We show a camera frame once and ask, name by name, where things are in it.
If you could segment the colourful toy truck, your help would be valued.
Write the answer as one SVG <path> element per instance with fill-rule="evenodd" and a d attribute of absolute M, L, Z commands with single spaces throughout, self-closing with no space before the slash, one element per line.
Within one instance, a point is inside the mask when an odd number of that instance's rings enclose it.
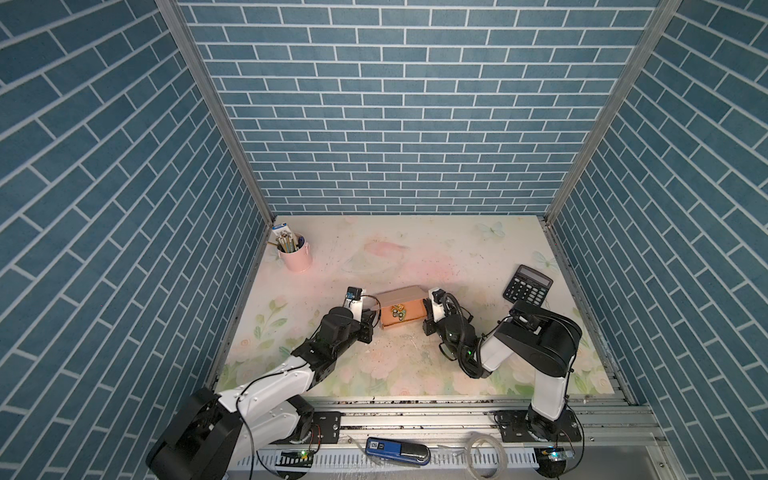
<path fill-rule="evenodd" d="M 397 318 L 399 321 L 404 321 L 406 317 L 406 309 L 403 304 L 397 304 L 393 305 L 391 307 L 391 313 L 394 318 Z"/>

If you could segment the pink paper box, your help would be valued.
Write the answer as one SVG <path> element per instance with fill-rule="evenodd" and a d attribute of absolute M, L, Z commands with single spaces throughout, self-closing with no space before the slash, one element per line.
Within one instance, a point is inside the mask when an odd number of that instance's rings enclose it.
<path fill-rule="evenodd" d="M 427 318 L 425 301 L 427 291 L 413 285 L 375 294 L 381 313 L 380 323 L 383 329 L 394 328 L 410 322 L 423 321 Z"/>

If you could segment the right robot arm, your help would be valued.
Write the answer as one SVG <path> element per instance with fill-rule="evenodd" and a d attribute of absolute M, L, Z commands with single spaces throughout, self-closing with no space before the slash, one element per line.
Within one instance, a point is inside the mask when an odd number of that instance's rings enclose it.
<path fill-rule="evenodd" d="M 425 303 L 423 330 L 437 334 L 440 349 L 471 379 L 489 377 L 510 356 L 536 370 L 530 410 L 534 419 L 555 422 L 566 404 L 572 366 L 581 341 L 574 321 L 529 302 L 518 300 L 491 333 L 477 335 L 456 298 L 442 290 L 438 302 Z"/>

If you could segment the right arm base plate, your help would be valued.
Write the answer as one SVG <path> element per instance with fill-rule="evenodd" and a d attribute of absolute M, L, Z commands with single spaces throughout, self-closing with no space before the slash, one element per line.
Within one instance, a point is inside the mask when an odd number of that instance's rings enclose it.
<path fill-rule="evenodd" d="M 583 439 L 582 427 L 576 415 L 565 409 L 557 420 L 549 420 L 527 410 L 497 410 L 491 413 L 496 428 L 504 442 L 576 443 Z"/>

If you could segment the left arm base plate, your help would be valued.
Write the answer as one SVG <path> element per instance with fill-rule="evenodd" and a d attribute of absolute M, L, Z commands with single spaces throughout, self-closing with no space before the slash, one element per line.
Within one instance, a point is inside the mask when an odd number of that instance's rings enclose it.
<path fill-rule="evenodd" d="M 337 444 L 341 418 L 339 411 L 315 411 L 311 417 L 303 416 L 298 423 L 299 440 L 320 447 Z"/>

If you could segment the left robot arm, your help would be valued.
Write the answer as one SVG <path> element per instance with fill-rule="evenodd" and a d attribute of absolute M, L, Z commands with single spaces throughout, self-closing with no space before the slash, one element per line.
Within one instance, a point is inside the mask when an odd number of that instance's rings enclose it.
<path fill-rule="evenodd" d="M 152 446 L 146 465 L 159 479 L 222 479 L 260 448 L 304 438 L 314 408 L 301 395 L 327 378 L 354 343 L 372 341 L 375 318 L 361 301 L 334 307 L 270 372 L 221 393 L 197 390 Z"/>

